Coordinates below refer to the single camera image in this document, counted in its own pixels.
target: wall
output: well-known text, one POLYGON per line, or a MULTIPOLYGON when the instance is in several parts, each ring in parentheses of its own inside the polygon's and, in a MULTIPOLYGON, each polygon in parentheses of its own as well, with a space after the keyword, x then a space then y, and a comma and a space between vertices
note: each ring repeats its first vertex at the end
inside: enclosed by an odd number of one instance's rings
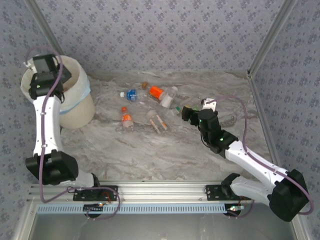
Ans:
POLYGON ((86 71, 247 70, 283 0, 37 0, 86 71))
POLYGON ((320 2, 298 1, 254 77, 280 160, 297 168, 315 201, 320 239, 320 2))
POLYGON ((22 0, 0 1, 0 9, 0 239, 6 240, 33 180, 25 158, 35 147, 35 114, 20 91, 22 62, 28 48, 47 41, 22 0))

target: bucket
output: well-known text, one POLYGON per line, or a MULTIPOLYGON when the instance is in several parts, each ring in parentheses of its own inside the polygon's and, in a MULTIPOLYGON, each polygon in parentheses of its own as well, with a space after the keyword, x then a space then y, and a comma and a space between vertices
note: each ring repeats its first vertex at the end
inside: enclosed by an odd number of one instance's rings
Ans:
MULTIPOLYGON (((63 67, 66 67, 71 78, 63 84, 64 102, 61 104, 59 123, 66 129, 81 128, 91 121, 95 115, 95 105, 90 94, 90 84, 85 70, 77 60, 61 56, 63 67)), ((28 69, 21 80, 20 89, 32 103, 29 95, 30 82, 34 72, 28 69)))

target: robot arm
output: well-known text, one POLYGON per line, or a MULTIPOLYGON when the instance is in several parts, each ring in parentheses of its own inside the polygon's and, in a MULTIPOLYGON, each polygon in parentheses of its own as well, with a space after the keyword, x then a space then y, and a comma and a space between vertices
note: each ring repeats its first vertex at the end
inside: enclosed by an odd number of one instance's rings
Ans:
POLYGON ((54 61, 52 54, 42 55, 33 58, 29 65, 35 72, 31 83, 29 94, 33 99, 33 106, 36 114, 36 142, 33 156, 25 160, 27 169, 39 179, 39 163, 43 147, 43 184, 63 185, 77 187, 93 187, 97 185, 98 179, 91 173, 79 169, 77 160, 64 153, 60 138, 59 115, 61 100, 63 98, 63 82, 71 77, 71 73, 64 68, 62 78, 48 98, 45 106, 45 122, 41 124, 42 106, 46 95, 57 78, 59 64, 54 61), (42 131, 45 135, 45 146, 42 146, 42 131))
POLYGON ((245 151, 243 143, 236 136, 221 128, 218 112, 215 111, 216 102, 212 100, 203 100, 200 111, 183 107, 182 119, 198 127, 201 137, 212 152, 243 167, 260 181, 248 180, 232 173, 221 183, 223 193, 229 197, 236 195, 259 201, 268 205, 279 218, 290 222, 309 200, 300 189, 279 173, 290 177, 307 191, 303 175, 295 169, 288 171, 278 167, 248 148, 245 151), (275 171, 262 166, 247 153, 275 171))

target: enclosure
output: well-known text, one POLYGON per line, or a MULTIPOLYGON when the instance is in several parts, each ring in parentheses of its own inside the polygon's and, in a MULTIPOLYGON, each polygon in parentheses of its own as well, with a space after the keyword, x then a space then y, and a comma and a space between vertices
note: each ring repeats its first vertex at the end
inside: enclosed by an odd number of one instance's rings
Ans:
MULTIPOLYGON (((1 239, 14 237, 28 189, 37 183, 25 167, 35 144, 35 113, 20 91, 25 54, 35 45, 76 59, 89 75, 95 116, 85 127, 61 132, 65 150, 84 170, 119 181, 221 181, 229 173, 251 178, 209 152, 198 130, 178 117, 164 117, 169 132, 156 135, 145 118, 148 106, 157 108, 154 101, 128 103, 136 116, 130 137, 120 124, 126 102, 118 92, 144 81, 177 86, 176 105, 188 97, 236 95, 248 108, 248 146, 303 173, 315 211, 299 217, 301 239, 320 238, 318 1, 14 0, 0 5, 1 239)), ((225 100, 217 110, 222 126, 241 138, 241 105, 225 100)))

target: gray marble floor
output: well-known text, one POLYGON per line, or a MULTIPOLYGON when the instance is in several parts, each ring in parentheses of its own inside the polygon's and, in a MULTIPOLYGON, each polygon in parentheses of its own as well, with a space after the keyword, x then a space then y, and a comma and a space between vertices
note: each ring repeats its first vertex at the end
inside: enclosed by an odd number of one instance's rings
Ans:
MULTIPOLYGON (((251 177, 240 166, 223 159, 205 147, 198 129, 181 116, 167 117, 165 109, 149 98, 129 102, 120 92, 138 88, 147 81, 163 89, 176 86, 172 106, 191 99, 235 95, 248 111, 247 145, 270 159, 257 109, 248 81, 243 75, 216 71, 193 72, 105 72, 90 76, 91 94, 96 106, 93 120, 79 129, 61 132, 65 152, 76 157, 79 166, 109 180, 223 180, 230 173, 251 177), (126 106, 134 120, 134 131, 121 124, 121 107, 126 106), (157 134, 148 124, 146 113, 155 109, 169 130, 157 134)), ((239 139, 243 136, 244 113, 234 100, 218 103, 216 110, 224 129, 239 139)))

